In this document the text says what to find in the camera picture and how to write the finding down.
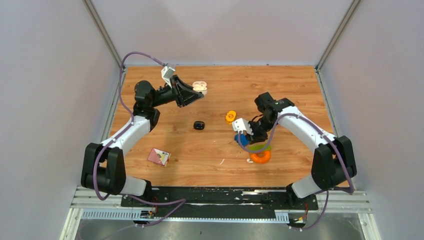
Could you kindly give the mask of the white earbud charging case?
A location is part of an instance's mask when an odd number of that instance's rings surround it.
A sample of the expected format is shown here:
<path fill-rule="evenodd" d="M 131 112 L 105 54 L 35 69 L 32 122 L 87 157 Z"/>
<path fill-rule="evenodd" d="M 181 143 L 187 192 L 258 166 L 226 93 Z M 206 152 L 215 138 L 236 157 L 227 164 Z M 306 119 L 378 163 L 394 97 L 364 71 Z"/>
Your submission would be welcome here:
<path fill-rule="evenodd" d="M 203 94 L 204 96 L 208 93 L 207 83 L 205 81 L 195 81 L 192 83 L 194 91 Z"/>

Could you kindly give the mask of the glossy black earbud charging case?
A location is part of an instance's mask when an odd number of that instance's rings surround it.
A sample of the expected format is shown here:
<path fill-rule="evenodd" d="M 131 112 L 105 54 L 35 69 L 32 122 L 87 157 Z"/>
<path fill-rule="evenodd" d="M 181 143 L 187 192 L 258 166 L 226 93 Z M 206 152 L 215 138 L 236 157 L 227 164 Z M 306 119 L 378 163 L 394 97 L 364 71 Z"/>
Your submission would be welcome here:
<path fill-rule="evenodd" d="M 193 123 L 193 128 L 195 130 L 198 130 L 198 131 L 204 130 L 205 129 L 205 122 L 203 122 L 203 121 L 195 121 Z"/>

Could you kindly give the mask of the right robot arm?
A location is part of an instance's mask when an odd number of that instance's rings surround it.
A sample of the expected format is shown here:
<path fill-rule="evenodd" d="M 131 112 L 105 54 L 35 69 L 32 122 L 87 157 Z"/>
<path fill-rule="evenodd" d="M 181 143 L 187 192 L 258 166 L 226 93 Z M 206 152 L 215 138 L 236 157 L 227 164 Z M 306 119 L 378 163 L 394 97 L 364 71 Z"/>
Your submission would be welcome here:
<path fill-rule="evenodd" d="M 238 141 L 244 137 L 250 145 L 266 142 L 269 146 L 277 126 L 281 126 L 313 153 L 310 173 L 286 187 L 285 201 L 290 208 L 298 209 L 307 197 L 330 189 L 354 192 L 352 178 L 357 174 L 357 167 L 353 144 L 347 136 L 335 136 L 325 131 L 287 98 L 275 100 L 265 92 L 254 102 L 261 113 L 258 119 L 239 118 L 232 123 Z"/>

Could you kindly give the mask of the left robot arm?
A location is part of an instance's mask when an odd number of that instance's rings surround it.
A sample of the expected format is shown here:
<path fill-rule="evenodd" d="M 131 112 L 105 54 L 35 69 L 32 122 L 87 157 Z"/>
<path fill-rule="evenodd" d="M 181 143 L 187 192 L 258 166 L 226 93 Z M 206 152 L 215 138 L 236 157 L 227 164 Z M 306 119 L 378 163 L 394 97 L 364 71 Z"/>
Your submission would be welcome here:
<path fill-rule="evenodd" d="M 182 108 L 202 99 L 207 94 L 207 84 L 194 86 L 184 83 L 176 74 L 165 86 L 154 89 L 147 80 L 134 86 L 135 103 L 129 112 L 128 122 L 113 136 L 101 143 L 90 143 L 85 148 L 81 185 L 108 195 L 133 195 L 140 206 L 153 201 L 150 181 L 126 174 L 125 155 L 157 125 L 160 117 L 158 106 L 175 102 Z"/>

